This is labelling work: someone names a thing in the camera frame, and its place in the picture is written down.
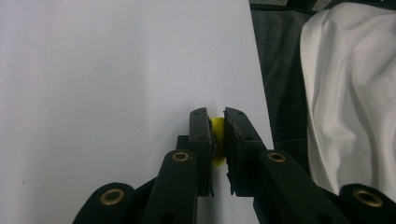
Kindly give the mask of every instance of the yellow object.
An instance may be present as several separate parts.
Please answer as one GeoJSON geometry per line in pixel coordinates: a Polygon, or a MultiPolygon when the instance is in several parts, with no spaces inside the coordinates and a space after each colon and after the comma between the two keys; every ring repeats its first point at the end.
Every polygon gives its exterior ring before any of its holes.
{"type": "Polygon", "coordinates": [[[211,118],[212,132],[215,136],[217,150],[213,160],[213,166],[221,166],[225,163],[223,137],[224,137],[224,118],[211,118]]]}

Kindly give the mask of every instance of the white paper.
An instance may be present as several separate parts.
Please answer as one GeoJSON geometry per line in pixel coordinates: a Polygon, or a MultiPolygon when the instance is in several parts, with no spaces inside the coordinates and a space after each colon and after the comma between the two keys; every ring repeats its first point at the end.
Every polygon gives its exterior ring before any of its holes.
{"type": "MultiPolygon", "coordinates": [[[[248,1],[0,2],[1,223],[71,223],[104,184],[141,186],[204,106],[273,147],[248,1]]],[[[198,222],[257,222],[226,169],[198,222]]]]}

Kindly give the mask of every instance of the gray fabric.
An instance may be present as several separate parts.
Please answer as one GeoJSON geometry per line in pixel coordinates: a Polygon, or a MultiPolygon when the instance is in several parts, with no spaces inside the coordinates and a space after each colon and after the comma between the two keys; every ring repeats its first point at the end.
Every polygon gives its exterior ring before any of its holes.
{"type": "Polygon", "coordinates": [[[309,173],[300,33],[312,15],[259,10],[251,14],[275,149],[289,153],[309,173]]]}

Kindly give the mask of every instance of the white cloth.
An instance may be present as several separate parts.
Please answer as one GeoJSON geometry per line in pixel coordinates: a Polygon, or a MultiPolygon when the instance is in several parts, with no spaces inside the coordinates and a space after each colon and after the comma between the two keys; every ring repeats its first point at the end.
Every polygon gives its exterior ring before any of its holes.
{"type": "Polygon", "coordinates": [[[301,37],[314,180],[372,186],[396,201],[396,13],[341,4],[301,37]]]}
{"type": "MultiPolygon", "coordinates": [[[[202,106],[272,147],[247,1],[0,1],[0,222],[71,223],[104,184],[141,186],[202,106]]],[[[257,223],[226,172],[197,222],[257,223]]]]}

